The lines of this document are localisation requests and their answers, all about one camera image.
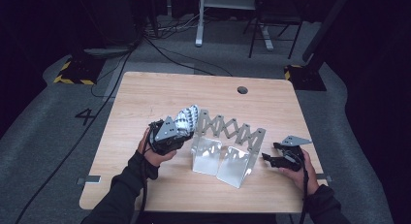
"black sleeve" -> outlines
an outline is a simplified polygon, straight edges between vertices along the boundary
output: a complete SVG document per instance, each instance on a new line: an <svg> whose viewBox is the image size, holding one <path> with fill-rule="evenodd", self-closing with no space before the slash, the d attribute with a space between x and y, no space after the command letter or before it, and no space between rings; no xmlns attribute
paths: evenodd
<svg viewBox="0 0 411 224"><path fill-rule="evenodd" d="M332 189L324 184L307 197L306 208L315 224L350 223L341 213L341 203L333 196Z"/></svg>
<svg viewBox="0 0 411 224"><path fill-rule="evenodd" d="M136 151L123 172L112 178L109 193L84 218L82 224L130 223L136 198L140 195L142 189L142 161L146 163L147 167L144 176L151 179L158 177L158 168L146 162L143 156Z"/></svg>

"wooden table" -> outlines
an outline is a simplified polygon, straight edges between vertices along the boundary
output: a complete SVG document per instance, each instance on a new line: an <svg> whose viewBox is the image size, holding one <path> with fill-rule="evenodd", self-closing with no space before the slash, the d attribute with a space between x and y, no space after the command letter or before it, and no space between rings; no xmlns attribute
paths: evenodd
<svg viewBox="0 0 411 224"><path fill-rule="evenodd" d="M237 92L239 86L247 94ZM238 189L216 176L192 171L191 141L177 156L162 164L159 178L148 181L145 209L152 211L300 212L302 194L294 183L271 168L261 152L278 155L272 143L288 135L311 139L293 86L287 80L263 80L194 75L128 72L124 75L97 150L90 175L100 183L86 183L79 205L93 209L107 194L113 176L121 173L149 123L196 104L225 120L247 123L251 132L267 130L260 156L251 175ZM230 145L224 135L223 145ZM313 144L301 146L310 153L318 174L322 168Z"/></svg>

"chair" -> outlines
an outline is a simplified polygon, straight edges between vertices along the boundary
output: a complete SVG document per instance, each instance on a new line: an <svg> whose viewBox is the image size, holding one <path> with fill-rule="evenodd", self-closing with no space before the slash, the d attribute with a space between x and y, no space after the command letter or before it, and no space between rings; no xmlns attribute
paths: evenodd
<svg viewBox="0 0 411 224"><path fill-rule="evenodd" d="M290 25L296 25L298 29L294 40L277 39L278 41L293 41L293 45L291 46L291 50L288 55L288 59L290 59L302 26L302 18L293 0L255 0L254 5L255 15L250 18L243 31L243 33L245 33L251 21L256 19L248 57L251 58L255 40L268 40L265 38L256 38L256 32L259 26L285 26L284 29L277 35L277 37L280 37Z"/></svg>

